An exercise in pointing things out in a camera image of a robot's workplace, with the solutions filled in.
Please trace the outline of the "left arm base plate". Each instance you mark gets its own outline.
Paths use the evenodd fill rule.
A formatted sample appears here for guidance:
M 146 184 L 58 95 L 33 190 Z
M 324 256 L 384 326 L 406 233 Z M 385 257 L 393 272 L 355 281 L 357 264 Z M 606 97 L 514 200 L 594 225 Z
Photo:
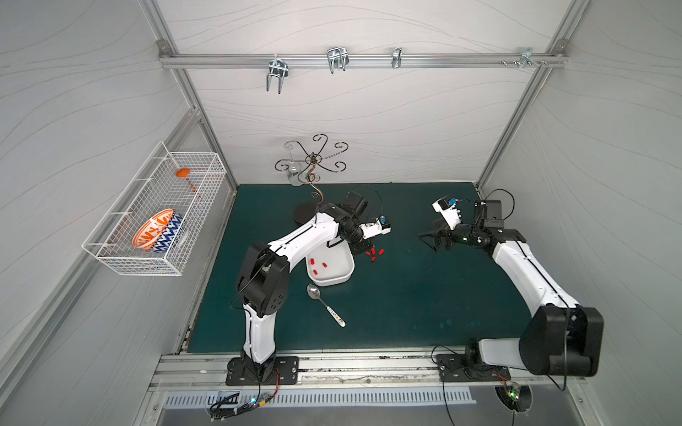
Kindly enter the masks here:
M 264 363 L 255 363 L 247 356 L 232 358 L 227 363 L 227 386 L 295 385 L 298 383 L 300 358 L 275 356 Z

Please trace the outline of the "white storage box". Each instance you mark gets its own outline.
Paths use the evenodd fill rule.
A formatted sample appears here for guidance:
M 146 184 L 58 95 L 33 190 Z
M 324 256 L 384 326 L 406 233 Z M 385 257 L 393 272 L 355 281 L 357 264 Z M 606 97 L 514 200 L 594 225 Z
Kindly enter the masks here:
M 330 287 L 348 282 L 355 270 L 355 262 L 348 244 L 340 237 L 323 243 L 305 257 L 307 274 L 318 287 Z

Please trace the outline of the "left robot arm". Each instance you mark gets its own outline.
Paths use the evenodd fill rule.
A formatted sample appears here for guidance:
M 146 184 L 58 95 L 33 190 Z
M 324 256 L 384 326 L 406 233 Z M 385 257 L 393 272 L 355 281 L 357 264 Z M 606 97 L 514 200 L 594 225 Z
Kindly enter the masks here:
M 340 204 L 319 207 L 298 229 L 266 244 L 256 241 L 248 248 L 236 280 L 236 298 L 245 315 L 243 356 L 256 367 L 274 362 L 275 321 L 289 294 L 291 271 L 314 250 L 329 241 L 341 240 L 356 255 L 371 247 L 371 239 L 391 232 L 385 216 L 362 222 L 369 202 L 350 192 Z

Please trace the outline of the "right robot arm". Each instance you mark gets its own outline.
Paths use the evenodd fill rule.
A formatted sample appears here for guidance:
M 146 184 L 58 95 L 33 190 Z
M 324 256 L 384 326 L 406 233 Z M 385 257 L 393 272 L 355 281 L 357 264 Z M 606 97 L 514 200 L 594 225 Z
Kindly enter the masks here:
M 535 376 L 595 376 L 605 321 L 559 285 L 533 254 L 527 239 L 504 223 L 502 203 L 474 204 L 474 220 L 463 221 L 460 201 L 442 197 L 432 205 L 442 217 L 435 231 L 419 234 L 432 250 L 456 244 L 484 250 L 506 273 L 531 319 L 519 338 L 482 338 L 465 353 L 469 365 L 510 367 Z

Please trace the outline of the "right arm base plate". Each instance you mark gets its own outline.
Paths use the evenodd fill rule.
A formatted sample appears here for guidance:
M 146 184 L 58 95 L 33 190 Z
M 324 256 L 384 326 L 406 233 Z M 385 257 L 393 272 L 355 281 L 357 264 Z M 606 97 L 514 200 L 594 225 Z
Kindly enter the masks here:
M 507 367 L 492 367 L 484 364 L 473 364 L 464 355 L 443 353 L 433 355 L 439 378 L 442 383 L 499 382 L 510 381 L 511 374 Z

